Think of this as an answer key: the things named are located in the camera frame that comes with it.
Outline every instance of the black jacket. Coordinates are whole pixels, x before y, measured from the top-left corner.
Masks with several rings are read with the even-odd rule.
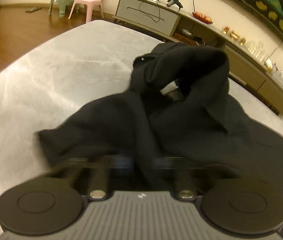
[[[226,164],[283,193],[283,138],[250,119],[228,94],[223,51],[159,44],[136,58],[133,68],[128,90],[90,102],[58,128],[39,132],[50,164],[124,153],[149,177],[153,158],[182,156]],[[183,100],[160,93],[174,80]]]

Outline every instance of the gray ribbed panel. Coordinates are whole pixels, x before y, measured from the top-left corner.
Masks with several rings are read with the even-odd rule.
[[[50,236],[17,236],[6,232],[0,240],[235,240],[207,224],[191,203],[169,192],[116,191],[112,198],[91,203],[67,229]],[[282,240],[272,234],[259,240]]]

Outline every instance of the drawer handle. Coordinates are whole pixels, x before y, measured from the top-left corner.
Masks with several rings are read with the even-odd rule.
[[[135,9],[135,8],[132,8],[132,7],[126,7],[126,9],[132,9],[132,10],[134,10],[134,11],[137,11],[137,12],[142,13],[143,15],[146,15],[147,17],[149,17],[149,18],[151,18],[151,19],[152,19],[151,16],[153,16],[153,17],[156,17],[157,19],[159,19],[159,21],[165,22],[165,20],[164,20],[163,18],[159,18],[158,16],[153,15],[153,14],[151,14],[151,13],[143,12],[142,10]]]

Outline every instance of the silver screw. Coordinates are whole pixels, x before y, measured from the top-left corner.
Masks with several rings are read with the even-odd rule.
[[[195,194],[191,190],[185,189],[185,190],[181,190],[178,193],[178,196],[182,199],[189,199],[189,198],[193,198]]]
[[[101,199],[106,196],[106,192],[103,190],[96,189],[96,190],[91,191],[89,193],[89,196],[93,199]]]

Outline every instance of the white tabletop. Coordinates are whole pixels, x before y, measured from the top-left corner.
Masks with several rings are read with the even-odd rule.
[[[87,102],[126,90],[134,58],[159,43],[93,21],[42,44],[1,72],[0,194],[48,169],[34,132],[58,126]],[[229,93],[249,116],[283,135],[282,121],[249,92],[230,81]]]

